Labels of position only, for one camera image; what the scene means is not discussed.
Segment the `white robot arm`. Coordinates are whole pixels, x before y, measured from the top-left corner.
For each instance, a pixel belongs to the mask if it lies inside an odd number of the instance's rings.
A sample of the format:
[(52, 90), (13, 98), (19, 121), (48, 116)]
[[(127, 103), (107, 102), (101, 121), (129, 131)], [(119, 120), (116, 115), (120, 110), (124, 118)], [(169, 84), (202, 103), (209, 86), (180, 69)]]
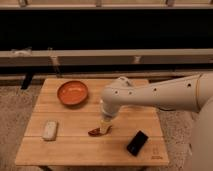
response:
[(193, 127), (184, 171), (213, 171), (213, 73), (133, 86), (119, 77), (101, 93), (103, 123), (114, 119), (124, 105), (139, 105), (193, 111), (199, 114)]

